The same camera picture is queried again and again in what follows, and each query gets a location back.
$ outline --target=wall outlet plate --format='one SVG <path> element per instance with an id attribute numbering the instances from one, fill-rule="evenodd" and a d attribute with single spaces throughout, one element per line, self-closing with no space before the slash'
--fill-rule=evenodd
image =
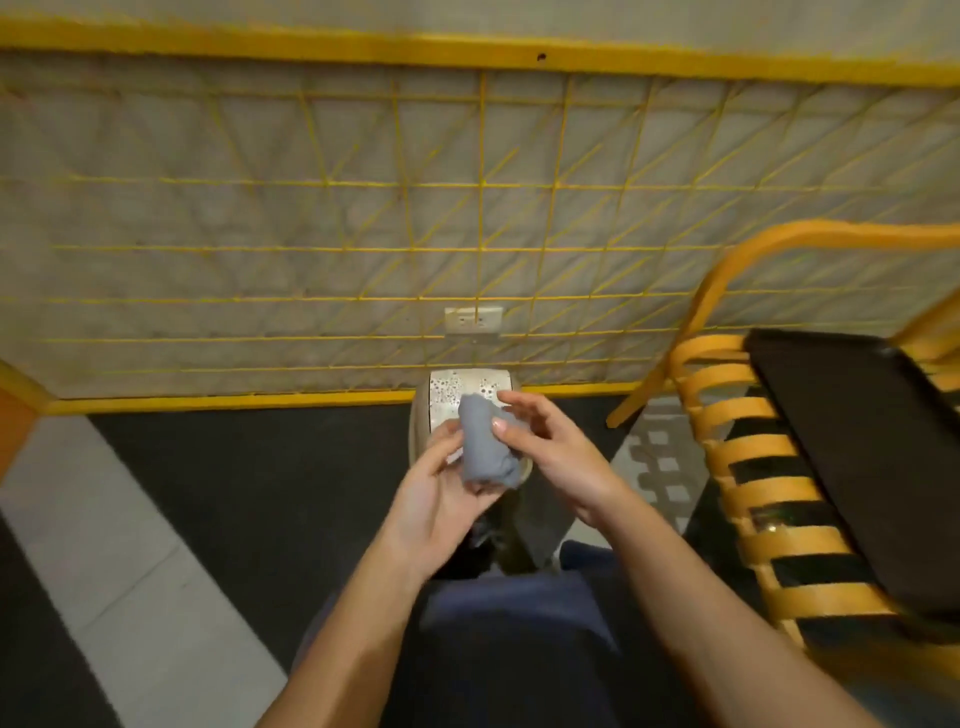
<path id="1" fill-rule="evenodd" d="M 452 334 L 500 332 L 503 325 L 503 306 L 482 305 L 444 309 L 444 328 Z"/>

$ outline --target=gray sock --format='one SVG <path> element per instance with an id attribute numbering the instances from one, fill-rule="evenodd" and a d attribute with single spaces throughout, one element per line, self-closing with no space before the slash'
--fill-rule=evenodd
<path id="1" fill-rule="evenodd" d="M 529 427 L 483 395 L 460 398 L 460 427 L 464 431 L 464 482 L 500 483 L 516 488 L 523 476 L 520 458 L 493 435 L 494 417 L 511 425 Z"/>

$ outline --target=wall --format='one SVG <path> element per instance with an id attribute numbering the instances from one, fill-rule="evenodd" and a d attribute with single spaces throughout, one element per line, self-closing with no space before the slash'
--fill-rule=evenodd
<path id="1" fill-rule="evenodd" d="M 60 397 L 642 377 L 704 273 L 811 217 L 958 220 L 954 90 L 0 57 L 0 359 Z M 715 326 L 886 333 L 956 254 L 803 254 Z M 444 308 L 505 336 L 444 339 Z"/>

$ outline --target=person's left hand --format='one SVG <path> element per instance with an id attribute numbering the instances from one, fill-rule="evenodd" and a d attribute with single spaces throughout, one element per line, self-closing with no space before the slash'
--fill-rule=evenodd
<path id="1" fill-rule="evenodd" d="M 459 464 L 446 459 L 463 446 L 459 420 L 437 427 L 420 459 L 396 489 L 378 539 L 407 560 L 425 582 L 450 558 L 473 522 L 503 495 L 503 489 L 474 492 L 464 485 Z"/>

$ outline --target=person's right hand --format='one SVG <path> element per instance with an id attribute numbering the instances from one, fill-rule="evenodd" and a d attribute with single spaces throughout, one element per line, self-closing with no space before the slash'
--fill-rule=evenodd
<path id="1" fill-rule="evenodd" d="M 493 434 L 505 445 L 528 455 L 556 486 L 581 521 L 599 526 L 627 484 L 587 435 L 544 395 L 497 392 L 514 415 L 530 429 L 493 419 Z"/>

